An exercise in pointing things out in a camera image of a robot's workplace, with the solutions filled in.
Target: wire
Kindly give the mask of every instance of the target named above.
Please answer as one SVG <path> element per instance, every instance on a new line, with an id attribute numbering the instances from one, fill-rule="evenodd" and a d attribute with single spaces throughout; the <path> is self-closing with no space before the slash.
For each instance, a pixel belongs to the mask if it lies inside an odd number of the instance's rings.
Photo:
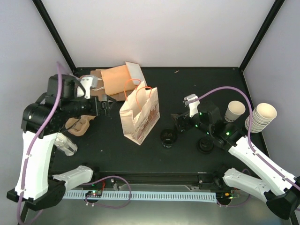
<path id="1" fill-rule="evenodd" d="M 99 180 L 97 180 L 95 182 L 85 183 L 85 184 L 82 184 L 82 185 L 96 184 L 96 183 L 99 183 L 99 182 L 104 181 L 104 180 L 109 179 L 109 178 L 117 178 L 117 179 L 120 179 L 120 180 L 124 181 L 127 184 L 128 189 L 129 189 L 129 197 L 128 197 L 127 202 L 124 203 L 123 205 L 120 205 L 120 206 L 110 206 L 110 205 L 104 205 L 104 204 L 90 203 L 90 202 L 88 202 L 88 197 L 90 197 L 90 195 L 88 195 L 88 196 L 85 197 L 85 202 L 87 203 L 87 205 L 91 204 L 91 205 L 96 205 L 96 206 L 101 206 L 101 207 L 105 207 L 105 208 L 115 209 L 116 210 L 116 209 L 124 208 L 125 206 L 127 206 L 130 203 L 130 199 L 131 199 L 131 187 L 130 187 L 128 181 L 125 180 L 122 177 L 119 177 L 119 176 L 108 176 L 108 177 L 101 178 L 101 179 L 99 179 Z"/>
<path id="2" fill-rule="evenodd" d="M 75 125 L 76 125 L 80 120 L 81 120 L 81 116 L 79 117 L 78 120 L 75 121 L 75 123 L 73 123 L 73 124 L 72 124 L 71 126 L 69 126 L 68 128 L 65 128 L 65 130 L 61 129 L 61 130 L 60 130 L 60 133 L 64 133 L 64 132 L 66 132 L 66 131 L 72 129 L 73 127 L 75 127 Z"/>
<path id="3" fill-rule="evenodd" d="M 21 193 L 19 196 L 19 200 L 18 200 L 18 205 L 17 205 L 17 220 L 18 223 L 20 225 L 30 225 L 32 224 L 43 212 L 43 210 L 40 210 L 37 215 L 29 222 L 24 223 L 21 220 L 21 204 L 22 204 L 22 200 L 24 197 L 24 191 L 25 191 L 25 178 L 26 178 L 26 171 L 27 171 L 27 166 L 28 166 L 28 160 L 30 158 L 30 152 L 31 149 L 33 147 L 34 142 L 36 141 L 36 139 L 38 138 L 38 136 L 41 134 L 41 132 L 44 130 L 44 128 L 46 127 L 46 125 L 48 124 L 48 122 L 50 121 L 50 119 L 52 118 L 52 116 L 54 115 L 56 108 L 60 102 L 60 96 L 61 96 L 61 92 L 62 92 L 62 75 L 60 72 L 60 67 L 62 67 L 62 65 L 57 62 L 57 73 L 58 73 L 58 88 L 57 88 L 57 95 L 56 95 L 56 99 L 54 102 L 54 105 L 49 113 L 49 115 L 47 116 L 46 120 L 43 122 L 43 124 L 41 125 L 41 127 L 38 129 L 38 131 L 36 132 L 36 134 L 34 135 L 33 139 L 31 140 L 31 143 L 27 149 L 26 155 L 28 156 L 27 158 L 25 158 L 24 160 L 24 164 L 23 164 L 23 168 L 22 168 L 22 178 L 21 178 Z"/>
<path id="4" fill-rule="evenodd" d="M 250 171 L 248 169 L 243 169 L 242 170 L 242 173 L 244 172 L 247 172 L 249 175 L 251 175 Z M 237 204 L 237 205 L 222 205 L 218 200 L 217 200 L 217 204 L 222 207 L 227 207 L 227 208 L 235 208 L 235 207 L 240 207 L 240 206 L 243 206 L 243 205 L 246 205 L 251 199 L 251 195 L 248 196 L 248 198 L 246 199 L 246 201 L 240 203 L 240 204 Z"/>
<path id="5" fill-rule="evenodd" d="M 224 86 L 224 87 L 219 87 L 219 88 L 215 88 L 209 92 L 207 92 L 206 94 L 202 95 L 201 97 L 197 98 L 197 99 L 194 99 L 194 100 L 191 100 L 191 101 L 188 101 L 187 103 L 190 104 L 190 103 L 193 103 L 193 102 L 196 102 L 196 101 L 199 101 L 203 98 L 205 98 L 206 96 L 210 95 L 211 93 L 215 92 L 215 91 L 218 91 L 218 90 L 224 90 L 224 89 L 230 89 L 230 90 L 235 90 L 237 91 L 238 93 L 240 93 L 244 99 L 246 100 L 247 102 L 247 105 L 248 105 L 248 108 L 249 108 L 249 112 L 250 112 L 250 121 L 249 121 L 249 128 L 248 128 L 248 133 L 247 133 L 247 137 L 248 137 L 248 144 L 249 144 L 249 147 L 251 148 L 251 150 L 265 163 L 267 164 L 272 170 L 274 170 L 279 176 L 281 176 L 283 178 L 283 180 L 286 180 L 287 182 L 289 182 L 291 185 L 293 185 L 296 189 L 298 189 L 300 191 L 300 187 L 295 184 L 294 182 L 292 182 L 289 178 L 285 177 L 278 169 L 276 169 L 274 166 L 272 166 L 266 159 L 264 159 L 260 154 L 256 153 L 256 150 L 253 148 L 252 144 L 251 144 L 251 127 L 252 127 L 252 121 L 253 121 L 253 116 L 252 116 L 252 107 L 251 107 L 251 103 L 247 97 L 247 95 L 242 92 L 240 89 L 238 88 L 235 88 L 235 87 L 230 87 L 230 86 Z"/>
<path id="6" fill-rule="evenodd" d="M 92 90 L 103 90 L 104 89 L 104 86 L 101 87 L 101 88 L 97 88 L 97 89 L 92 89 Z"/>
<path id="7" fill-rule="evenodd" d="M 105 188 L 105 181 L 102 181 L 102 191 L 104 191 Z"/>

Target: cup stack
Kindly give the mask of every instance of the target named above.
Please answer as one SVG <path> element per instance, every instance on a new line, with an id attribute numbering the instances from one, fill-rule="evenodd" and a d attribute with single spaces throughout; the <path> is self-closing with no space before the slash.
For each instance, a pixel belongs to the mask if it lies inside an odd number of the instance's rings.
<path id="1" fill-rule="evenodd" d="M 268 126 L 277 116 L 276 109 L 267 103 L 260 103 L 252 112 L 251 133 L 259 133 Z M 250 116 L 245 121 L 245 127 L 249 129 Z"/>

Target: white paper cup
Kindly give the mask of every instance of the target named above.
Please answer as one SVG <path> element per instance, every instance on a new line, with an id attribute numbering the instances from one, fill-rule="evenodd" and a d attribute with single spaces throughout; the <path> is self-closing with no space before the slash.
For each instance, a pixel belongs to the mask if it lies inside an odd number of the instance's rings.
<path id="1" fill-rule="evenodd" d="M 276 109 L 268 103 L 260 103 L 256 107 L 255 113 L 258 115 L 258 117 L 262 121 L 264 121 L 264 120 L 265 121 L 273 120 L 277 117 Z"/>
<path id="2" fill-rule="evenodd" d="M 259 133 L 268 126 L 277 116 L 276 109 L 267 103 L 260 103 L 252 112 L 251 133 Z M 248 130 L 250 117 L 245 121 L 245 127 Z"/>
<path id="3" fill-rule="evenodd" d="M 232 101 L 228 104 L 228 108 L 225 113 L 225 120 L 227 122 L 235 122 L 244 112 L 246 108 L 244 104 L 239 101 Z"/>

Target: orange handle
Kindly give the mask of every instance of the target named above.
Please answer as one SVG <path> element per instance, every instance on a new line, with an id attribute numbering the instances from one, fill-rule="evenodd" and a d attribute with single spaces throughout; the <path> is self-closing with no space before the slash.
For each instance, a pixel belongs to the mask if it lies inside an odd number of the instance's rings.
<path id="1" fill-rule="evenodd" d="M 124 84 L 124 94 L 125 94 L 125 98 L 126 98 L 126 101 L 127 101 L 127 95 L 126 95 L 126 84 L 128 83 L 128 81 L 139 81 L 140 83 L 141 83 L 141 80 L 140 79 L 129 79 L 129 80 L 126 80 L 126 82 L 125 82 L 125 84 Z"/>
<path id="2" fill-rule="evenodd" d="M 151 89 L 150 94 L 149 94 L 149 97 L 150 97 L 151 92 L 152 92 L 152 88 L 151 88 L 151 87 L 141 87 L 140 89 L 143 89 L 143 88 L 150 88 L 150 89 Z M 142 110 L 142 108 L 141 108 L 141 106 L 140 106 L 140 104 L 139 104 L 139 102 L 138 102 L 138 100 L 137 100 L 137 93 L 140 91 L 140 89 L 137 90 L 137 92 L 136 92 L 136 94 L 135 94 L 135 99 L 136 99 L 136 103 L 137 103 L 137 105 L 139 106 L 140 110 Z"/>

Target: black work surface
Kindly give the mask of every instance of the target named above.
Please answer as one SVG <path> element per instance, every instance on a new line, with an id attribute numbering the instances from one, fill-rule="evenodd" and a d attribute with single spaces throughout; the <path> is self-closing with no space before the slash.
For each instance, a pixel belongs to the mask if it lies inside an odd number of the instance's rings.
<path id="1" fill-rule="evenodd" d="M 195 129 L 179 135 L 170 149 L 162 146 L 159 135 L 164 128 L 172 128 L 171 113 L 183 113 L 183 98 L 190 94 L 201 96 L 217 87 L 233 86 L 246 93 L 242 75 L 237 69 L 190 69 L 190 68 L 146 68 L 142 70 L 151 87 L 157 87 L 160 119 L 141 146 L 123 136 L 119 109 L 122 102 L 112 109 L 110 117 L 97 117 L 90 122 L 85 135 L 75 137 L 68 134 L 77 144 L 78 152 L 71 157 L 57 151 L 52 171 L 66 172 L 83 163 L 95 165 L 105 175 L 197 175 L 214 172 L 222 164 L 237 170 L 247 168 L 229 153 L 215 147 L 211 154 L 204 155 L 196 148 L 196 142 L 206 134 Z M 80 75 L 90 74 L 81 70 Z M 249 115 L 245 99 L 233 90 L 221 90 L 206 97 L 212 100 L 224 116 L 228 103 L 238 100 L 246 106 L 246 112 L 235 123 L 243 127 Z M 265 152 L 260 134 L 253 135 L 254 144 Z"/>

